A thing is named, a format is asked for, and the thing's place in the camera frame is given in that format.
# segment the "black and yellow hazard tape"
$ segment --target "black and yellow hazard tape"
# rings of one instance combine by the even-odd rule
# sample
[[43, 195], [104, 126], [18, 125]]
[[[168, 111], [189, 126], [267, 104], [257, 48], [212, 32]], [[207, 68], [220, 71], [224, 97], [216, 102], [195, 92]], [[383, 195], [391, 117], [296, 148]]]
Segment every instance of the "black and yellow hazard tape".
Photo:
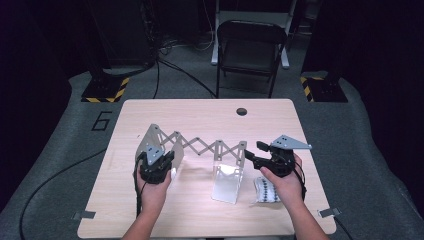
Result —
[[129, 78], [126, 78], [122, 81], [121, 85], [119, 86], [119, 89], [115, 96], [108, 97], [108, 98], [99, 98], [99, 97], [82, 97], [81, 102], [118, 102], [122, 95], [124, 94], [125, 88], [127, 87], [128, 82], [130, 81]]
[[314, 96], [312, 95], [312, 91], [308, 85], [308, 80], [314, 81], [314, 80], [324, 80], [324, 79], [321, 77], [300, 77], [300, 82], [302, 83], [303, 91], [305, 92], [308, 102], [315, 102]]

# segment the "hand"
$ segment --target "hand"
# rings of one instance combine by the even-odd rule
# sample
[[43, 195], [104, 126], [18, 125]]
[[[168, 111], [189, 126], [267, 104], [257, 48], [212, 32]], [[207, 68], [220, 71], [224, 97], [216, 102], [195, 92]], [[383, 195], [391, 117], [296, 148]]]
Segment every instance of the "hand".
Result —
[[165, 204], [166, 190], [171, 183], [171, 171], [166, 174], [164, 182], [160, 184], [146, 183], [140, 175], [140, 168], [137, 168], [137, 188], [141, 193], [141, 214], [152, 214], [158, 217]]
[[[297, 163], [295, 170], [299, 173], [299, 175], [301, 175], [299, 166], [302, 166], [302, 159], [300, 159], [300, 157], [296, 154], [294, 154], [294, 159]], [[276, 176], [266, 167], [261, 167], [260, 171], [270, 182], [272, 182], [272, 184], [274, 184], [278, 197], [280, 197], [286, 208], [289, 209], [299, 203], [303, 203], [302, 187], [299, 179], [293, 171], [283, 178]]]

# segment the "gray floor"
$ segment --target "gray floor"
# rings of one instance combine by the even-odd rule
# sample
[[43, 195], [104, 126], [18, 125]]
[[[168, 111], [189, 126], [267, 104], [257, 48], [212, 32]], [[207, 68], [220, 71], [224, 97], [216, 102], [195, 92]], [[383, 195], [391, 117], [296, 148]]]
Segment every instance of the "gray floor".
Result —
[[[424, 239], [424, 221], [416, 213], [404, 185], [388, 170], [373, 143], [367, 112], [358, 92], [340, 84], [349, 103], [309, 103], [300, 84], [300, 69], [308, 38], [291, 45], [289, 70], [279, 69], [273, 98], [293, 100], [331, 207], [354, 239]], [[215, 91], [216, 68], [211, 49], [175, 47], [164, 58], [200, 79]], [[131, 69], [115, 69], [126, 72]], [[0, 214], [0, 239], [19, 239], [19, 218], [30, 195], [49, 177], [107, 148], [122, 104], [127, 99], [152, 98], [157, 68], [131, 77], [117, 103], [82, 103], [90, 75], [70, 79], [73, 94], [43, 153]], [[263, 98], [264, 95], [222, 90], [221, 98]], [[156, 98], [211, 98], [183, 73], [160, 65]], [[105, 131], [92, 131], [101, 112], [109, 119]], [[26, 239], [78, 239], [78, 220], [85, 209], [104, 152], [59, 174], [30, 201], [23, 218]], [[338, 227], [331, 239], [348, 239]]]

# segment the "patterned cloth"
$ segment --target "patterned cloth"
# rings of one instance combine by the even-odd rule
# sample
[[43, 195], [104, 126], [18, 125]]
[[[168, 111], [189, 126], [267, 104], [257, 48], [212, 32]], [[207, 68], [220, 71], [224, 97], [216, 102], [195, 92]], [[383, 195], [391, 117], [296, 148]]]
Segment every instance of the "patterned cloth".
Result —
[[254, 180], [256, 187], [256, 202], [280, 202], [274, 185], [266, 177]]

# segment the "wooden tabletop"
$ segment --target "wooden tabletop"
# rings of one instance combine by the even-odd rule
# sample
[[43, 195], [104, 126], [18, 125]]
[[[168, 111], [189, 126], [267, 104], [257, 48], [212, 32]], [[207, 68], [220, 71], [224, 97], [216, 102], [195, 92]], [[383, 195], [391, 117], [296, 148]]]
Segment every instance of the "wooden tabletop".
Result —
[[[237, 109], [247, 110], [245, 116]], [[269, 153], [256, 141], [271, 143], [287, 135], [307, 143], [295, 107], [288, 99], [168, 99], [127, 100], [121, 110], [86, 211], [93, 219], [81, 220], [81, 238], [120, 238], [136, 217], [132, 172], [136, 150], [151, 124], [167, 134], [178, 131], [187, 140], [199, 137], [207, 144], [223, 140], [232, 147], [247, 141], [256, 156]], [[327, 234], [334, 233], [333, 218], [321, 218], [329, 208], [310, 150], [294, 150], [303, 160], [305, 203]], [[198, 156], [184, 149], [184, 159], [167, 193], [152, 237], [242, 237], [291, 235], [293, 226], [281, 203], [256, 203], [255, 178], [261, 176], [246, 159], [236, 204], [211, 198], [213, 153]]]

